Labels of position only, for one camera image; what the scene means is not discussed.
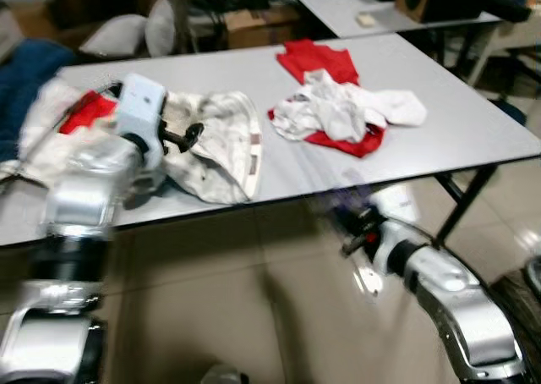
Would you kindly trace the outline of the purple plastic hanger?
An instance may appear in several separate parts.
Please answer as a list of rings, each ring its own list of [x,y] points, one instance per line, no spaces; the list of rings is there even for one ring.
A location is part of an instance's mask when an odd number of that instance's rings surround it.
[[[360,172],[349,168],[330,175],[330,189],[314,200],[317,211],[361,211],[370,205],[371,189]]]

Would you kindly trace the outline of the white denim jacket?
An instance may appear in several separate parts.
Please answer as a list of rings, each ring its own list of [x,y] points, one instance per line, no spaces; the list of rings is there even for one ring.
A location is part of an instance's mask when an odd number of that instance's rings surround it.
[[[170,151],[161,165],[182,190],[212,205],[240,205],[256,196],[262,132],[259,114],[246,94],[170,91],[162,120],[178,135],[202,125],[189,151]]]

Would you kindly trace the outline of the red cloth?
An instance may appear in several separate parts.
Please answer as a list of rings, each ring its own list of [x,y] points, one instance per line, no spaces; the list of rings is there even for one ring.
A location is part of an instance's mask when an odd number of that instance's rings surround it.
[[[75,101],[73,106],[65,111],[64,120],[59,125],[58,132],[70,135],[80,128],[91,128],[98,118],[110,118],[117,105],[112,98],[98,91],[86,91]]]

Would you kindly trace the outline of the white pillow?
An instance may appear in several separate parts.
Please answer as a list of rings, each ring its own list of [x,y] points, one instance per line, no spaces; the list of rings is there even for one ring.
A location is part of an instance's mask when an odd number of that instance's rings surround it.
[[[177,44],[177,28],[170,0],[158,0],[152,5],[145,24],[145,45],[148,55],[163,57],[173,53]]]

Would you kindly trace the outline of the grey pillow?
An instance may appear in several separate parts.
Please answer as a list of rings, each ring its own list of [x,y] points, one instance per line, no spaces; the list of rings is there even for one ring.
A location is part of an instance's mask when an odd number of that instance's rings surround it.
[[[93,57],[132,57],[142,47],[148,19],[142,15],[121,15],[105,22],[79,47]]]

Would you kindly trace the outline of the white cloth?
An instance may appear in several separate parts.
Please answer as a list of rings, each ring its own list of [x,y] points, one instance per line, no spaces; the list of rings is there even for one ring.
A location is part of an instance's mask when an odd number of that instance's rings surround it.
[[[98,118],[89,128],[77,129],[70,135],[58,132],[65,111],[85,93],[62,80],[42,86],[20,129],[16,159],[0,163],[0,180],[20,176],[50,188],[76,151],[111,135],[115,113],[110,118]]]

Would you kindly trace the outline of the crumpled white t-shirt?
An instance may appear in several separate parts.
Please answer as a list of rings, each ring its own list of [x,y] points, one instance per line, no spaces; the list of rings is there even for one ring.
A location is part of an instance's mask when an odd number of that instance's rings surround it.
[[[270,110],[270,123],[288,140],[319,132],[333,141],[359,143],[368,127],[422,125],[428,109],[413,91],[369,91],[339,83],[327,70],[305,72],[300,89]]]

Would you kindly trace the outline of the brown cardboard box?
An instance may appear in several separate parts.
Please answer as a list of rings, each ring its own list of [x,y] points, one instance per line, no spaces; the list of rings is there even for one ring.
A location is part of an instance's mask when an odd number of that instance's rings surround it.
[[[273,47],[295,39],[300,16],[290,6],[233,10],[225,14],[229,49]]]

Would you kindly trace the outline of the red shirt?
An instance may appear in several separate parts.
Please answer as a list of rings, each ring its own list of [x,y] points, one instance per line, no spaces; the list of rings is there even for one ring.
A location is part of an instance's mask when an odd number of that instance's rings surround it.
[[[276,55],[277,62],[298,83],[303,83],[303,74],[309,71],[324,69],[339,83],[351,83],[359,86],[359,75],[349,52],[344,49],[333,49],[328,45],[320,45],[312,40],[290,41],[283,44],[285,49]],[[347,153],[349,156],[364,157],[377,151],[383,143],[385,129],[368,127],[368,133],[359,143],[333,141],[324,133],[303,138],[305,143],[323,145],[335,151]]]

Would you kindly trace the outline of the blue chair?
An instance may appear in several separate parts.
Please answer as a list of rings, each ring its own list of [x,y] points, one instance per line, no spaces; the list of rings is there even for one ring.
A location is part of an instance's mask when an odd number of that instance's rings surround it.
[[[75,59],[57,42],[27,39],[0,63],[0,162],[16,159],[19,132],[39,89]]]

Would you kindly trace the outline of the blue round stool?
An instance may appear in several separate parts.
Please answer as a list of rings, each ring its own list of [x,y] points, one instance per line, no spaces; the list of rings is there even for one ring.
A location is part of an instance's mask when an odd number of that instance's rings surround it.
[[[517,121],[519,125],[524,126],[524,128],[525,126],[527,126],[527,114],[524,110],[518,108],[517,105],[514,105],[514,103],[510,101],[510,98],[489,99],[489,102],[491,102],[492,105],[503,111],[503,113],[505,113],[507,117],[513,118],[514,121]]]

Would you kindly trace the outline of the dark woven basket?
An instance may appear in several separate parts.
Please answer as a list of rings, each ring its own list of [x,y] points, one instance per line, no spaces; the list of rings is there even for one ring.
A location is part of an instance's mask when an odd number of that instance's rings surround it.
[[[503,273],[489,285],[492,299],[510,320],[526,360],[541,360],[541,307],[538,292],[526,266]]]

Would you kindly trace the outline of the grey robot left foot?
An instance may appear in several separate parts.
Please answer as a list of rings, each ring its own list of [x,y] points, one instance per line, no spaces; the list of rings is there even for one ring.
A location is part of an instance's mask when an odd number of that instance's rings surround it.
[[[249,377],[231,365],[213,365],[201,377],[199,384],[249,384]]]

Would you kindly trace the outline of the black bag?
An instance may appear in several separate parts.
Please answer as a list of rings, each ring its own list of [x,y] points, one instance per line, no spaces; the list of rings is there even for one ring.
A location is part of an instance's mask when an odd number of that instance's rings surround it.
[[[526,0],[486,0],[484,12],[514,24],[525,22],[533,15]]]

